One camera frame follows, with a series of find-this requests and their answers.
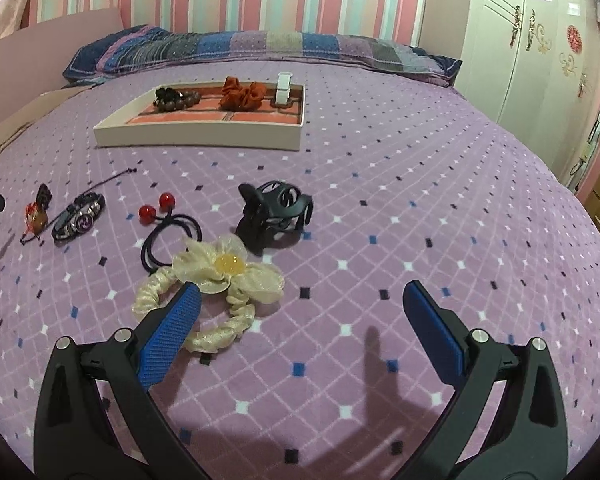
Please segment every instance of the red bead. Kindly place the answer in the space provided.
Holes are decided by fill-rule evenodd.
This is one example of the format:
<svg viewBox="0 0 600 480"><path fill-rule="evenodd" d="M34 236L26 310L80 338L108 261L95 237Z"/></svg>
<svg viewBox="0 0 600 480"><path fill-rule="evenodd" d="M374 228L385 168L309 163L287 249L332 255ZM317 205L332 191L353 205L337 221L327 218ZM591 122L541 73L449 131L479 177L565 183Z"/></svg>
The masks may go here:
<svg viewBox="0 0 600 480"><path fill-rule="evenodd" d="M155 221L156 214L157 212L155 210L155 207L147 204L143 205L138 210L138 216L142 225L152 224Z"/></svg>
<svg viewBox="0 0 600 480"><path fill-rule="evenodd" d="M160 211L163 212L176 207L176 199L171 193L162 193L158 203L160 204Z"/></svg>

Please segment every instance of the silver screw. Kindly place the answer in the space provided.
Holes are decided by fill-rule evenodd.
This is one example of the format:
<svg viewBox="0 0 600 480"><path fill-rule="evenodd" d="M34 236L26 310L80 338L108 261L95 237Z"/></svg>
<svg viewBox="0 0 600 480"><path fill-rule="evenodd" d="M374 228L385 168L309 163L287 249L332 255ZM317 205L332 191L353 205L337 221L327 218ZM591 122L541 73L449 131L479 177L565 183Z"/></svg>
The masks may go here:
<svg viewBox="0 0 600 480"><path fill-rule="evenodd" d="M71 344L71 340L67 336L62 336L58 341L56 341L56 348L58 350L64 350L68 348Z"/></svg>
<svg viewBox="0 0 600 480"><path fill-rule="evenodd" d="M546 348L546 342L541 337L535 337L531 340L531 344L536 350L542 351Z"/></svg>
<svg viewBox="0 0 600 480"><path fill-rule="evenodd" d="M128 328L121 328L114 334L114 339L119 343L124 343L131 339L131 330Z"/></svg>
<svg viewBox="0 0 600 480"><path fill-rule="evenodd" d="M477 341L478 343L486 343L489 340L489 334L487 334L481 328L471 332L471 337L473 337L474 341Z"/></svg>

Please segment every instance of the pink headboard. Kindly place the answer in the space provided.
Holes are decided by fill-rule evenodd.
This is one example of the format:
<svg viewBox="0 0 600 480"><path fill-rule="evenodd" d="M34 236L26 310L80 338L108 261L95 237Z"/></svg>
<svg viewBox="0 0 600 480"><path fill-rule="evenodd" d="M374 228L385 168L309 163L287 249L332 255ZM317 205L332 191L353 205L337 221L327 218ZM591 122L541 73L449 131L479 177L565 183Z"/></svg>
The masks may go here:
<svg viewBox="0 0 600 480"><path fill-rule="evenodd" d="M62 71L76 51L122 28L118 9L90 10L0 40L0 122L40 94L66 85Z"/></svg>

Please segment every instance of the cream fabric flower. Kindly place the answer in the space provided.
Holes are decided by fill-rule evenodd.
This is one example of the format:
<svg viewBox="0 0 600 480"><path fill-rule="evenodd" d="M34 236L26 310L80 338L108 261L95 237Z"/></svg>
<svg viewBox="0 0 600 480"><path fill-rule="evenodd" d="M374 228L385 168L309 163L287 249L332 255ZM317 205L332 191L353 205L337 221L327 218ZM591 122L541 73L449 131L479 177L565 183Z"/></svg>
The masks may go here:
<svg viewBox="0 0 600 480"><path fill-rule="evenodd" d="M160 296L178 282L193 282L205 294L226 290L230 318L210 330L192 330L183 344L190 352L213 354L253 324L255 307L250 300L273 303L282 298L285 279L275 266L247 262L247 250L235 235L223 235L215 244L187 238L186 245L189 251L174 256L172 267L161 267L149 276L132 311L141 320L160 308Z"/></svg>
<svg viewBox="0 0 600 480"><path fill-rule="evenodd" d="M185 240L185 253L173 257L173 272L181 282L193 282L205 294L230 286L260 303L282 298L285 279L272 265L247 262L247 249L236 235L221 235L215 244Z"/></svg>

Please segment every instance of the white wardrobe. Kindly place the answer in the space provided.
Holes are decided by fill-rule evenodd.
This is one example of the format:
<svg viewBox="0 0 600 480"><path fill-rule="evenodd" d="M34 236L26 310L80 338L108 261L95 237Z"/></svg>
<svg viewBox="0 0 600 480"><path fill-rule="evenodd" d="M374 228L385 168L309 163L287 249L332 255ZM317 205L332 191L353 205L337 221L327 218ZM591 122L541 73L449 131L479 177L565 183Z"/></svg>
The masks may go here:
<svg viewBox="0 0 600 480"><path fill-rule="evenodd" d="M426 0L420 46L462 59L456 89L563 176L595 106L593 0Z"/></svg>

